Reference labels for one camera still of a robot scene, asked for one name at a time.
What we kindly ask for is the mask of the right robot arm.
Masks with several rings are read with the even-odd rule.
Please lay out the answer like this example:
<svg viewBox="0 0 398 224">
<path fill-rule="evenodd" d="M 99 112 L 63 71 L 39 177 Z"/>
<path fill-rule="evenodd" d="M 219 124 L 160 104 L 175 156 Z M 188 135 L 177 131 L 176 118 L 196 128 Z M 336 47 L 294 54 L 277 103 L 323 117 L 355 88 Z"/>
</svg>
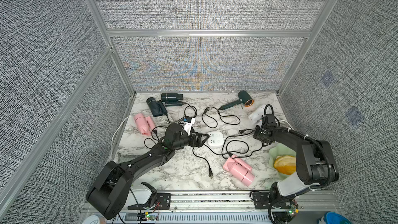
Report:
<svg viewBox="0 0 398 224">
<path fill-rule="evenodd" d="M 278 142 L 296 152 L 296 171 L 273 183 L 268 194 L 269 207 L 279 208 L 297 196 L 328 187 L 339 180 L 339 171 L 331 145 L 278 125 L 273 114 L 264 114 L 256 126 L 254 138 L 264 144 Z"/>
</svg>

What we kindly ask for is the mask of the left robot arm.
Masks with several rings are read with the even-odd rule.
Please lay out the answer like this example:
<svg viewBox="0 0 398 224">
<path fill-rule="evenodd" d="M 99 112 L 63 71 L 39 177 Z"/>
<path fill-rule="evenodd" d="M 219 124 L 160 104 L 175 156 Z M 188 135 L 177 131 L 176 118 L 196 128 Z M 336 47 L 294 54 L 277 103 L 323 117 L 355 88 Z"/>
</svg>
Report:
<svg viewBox="0 0 398 224">
<path fill-rule="evenodd" d="M 117 216 L 125 206 L 131 186 L 148 171 L 170 161 L 176 150 L 186 146 L 202 147 L 210 135 L 180 124 L 170 124 L 164 137 L 145 154 L 124 163 L 108 162 L 86 194 L 86 200 L 107 220 Z"/>
</svg>

